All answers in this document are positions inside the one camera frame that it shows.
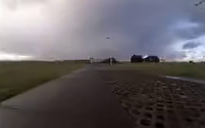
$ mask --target dark car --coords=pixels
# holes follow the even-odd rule
[[[143,62],[143,58],[141,55],[133,55],[131,57],[131,63],[142,63]]]
[[[159,63],[160,59],[158,56],[147,56],[144,58],[144,61],[150,63]]]

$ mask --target grass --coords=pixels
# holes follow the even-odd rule
[[[139,63],[139,64],[120,64],[117,68],[140,70],[147,73],[182,76],[205,80],[205,64],[190,63]]]
[[[0,101],[82,67],[68,62],[0,62]]]

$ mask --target cobblestone pavement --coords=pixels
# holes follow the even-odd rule
[[[136,71],[100,71],[135,128],[205,128],[205,85]]]

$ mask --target cloud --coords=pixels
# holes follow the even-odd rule
[[[182,46],[182,49],[194,49],[194,48],[197,48],[201,45],[202,44],[199,42],[187,42]]]
[[[194,4],[193,0],[2,1],[0,51],[35,59],[132,54],[184,58],[181,52],[172,55],[177,50],[171,46],[205,33],[205,19],[200,19],[205,11]]]

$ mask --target green grass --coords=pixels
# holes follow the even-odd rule
[[[68,62],[0,62],[0,101],[82,67]]]
[[[190,63],[139,63],[139,64],[120,64],[116,66],[118,69],[140,70],[142,72],[182,76],[189,78],[205,79],[205,64]]]

